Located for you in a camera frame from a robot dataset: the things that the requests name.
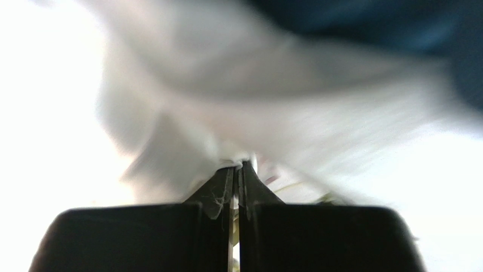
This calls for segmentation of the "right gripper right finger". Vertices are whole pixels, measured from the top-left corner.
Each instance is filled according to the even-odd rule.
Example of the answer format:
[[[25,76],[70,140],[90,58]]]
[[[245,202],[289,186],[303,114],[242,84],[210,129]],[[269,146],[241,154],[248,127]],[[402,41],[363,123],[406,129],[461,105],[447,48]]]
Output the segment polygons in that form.
[[[237,182],[242,271],[424,271],[391,209],[286,204],[249,162]]]

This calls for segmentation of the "white floral print t-shirt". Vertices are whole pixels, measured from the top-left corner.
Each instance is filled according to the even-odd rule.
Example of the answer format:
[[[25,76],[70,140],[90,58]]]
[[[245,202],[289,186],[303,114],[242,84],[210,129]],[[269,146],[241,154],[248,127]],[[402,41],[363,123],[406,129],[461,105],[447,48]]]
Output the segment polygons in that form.
[[[444,58],[309,45],[245,1],[80,5],[107,40],[96,115],[135,203],[259,152],[350,203],[481,205],[482,111]]]

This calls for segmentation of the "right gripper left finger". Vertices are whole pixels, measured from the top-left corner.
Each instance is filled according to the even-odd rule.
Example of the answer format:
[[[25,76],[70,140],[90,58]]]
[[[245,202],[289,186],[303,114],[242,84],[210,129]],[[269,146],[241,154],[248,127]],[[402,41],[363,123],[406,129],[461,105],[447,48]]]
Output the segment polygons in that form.
[[[67,210],[30,271],[231,271],[234,172],[182,203]]]

